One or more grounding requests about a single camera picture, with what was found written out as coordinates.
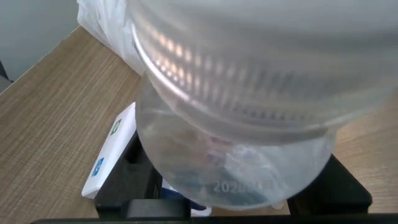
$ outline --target plastic water bottle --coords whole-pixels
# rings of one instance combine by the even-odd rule
[[[322,170],[336,131],[398,85],[398,1],[128,1],[137,130],[185,197],[248,209]]]

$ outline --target blue label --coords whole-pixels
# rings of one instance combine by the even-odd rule
[[[101,165],[102,165],[103,161],[104,161],[103,157],[98,160],[97,165],[95,165],[93,175],[91,175],[92,177],[95,177],[97,175],[97,173],[100,171],[100,168],[101,168]]]

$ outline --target printed number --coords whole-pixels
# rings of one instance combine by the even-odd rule
[[[245,193],[248,192],[247,188],[243,184],[239,184],[237,182],[228,182],[228,181],[217,181],[214,187],[215,192],[224,192],[224,193]]]

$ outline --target wood grain surface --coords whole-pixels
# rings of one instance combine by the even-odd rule
[[[78,28],[0,95],[0,223],[97,216],[81,189],[139,80]],[[398,93],[338,133],[335,155],[372,193],[371,212],[398,212],[397,148]],[[215,215],[278,213],[270,209]]]
[[[0,95],[0,223],[97,217],[81,190],[139,80],[78,28]]]

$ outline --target white plastic bag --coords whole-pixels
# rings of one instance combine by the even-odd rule
[[[79,24],[142,75],[144,67],[134,48],[134,26],[126,12],[126,0],[77,0],[77,3]]]

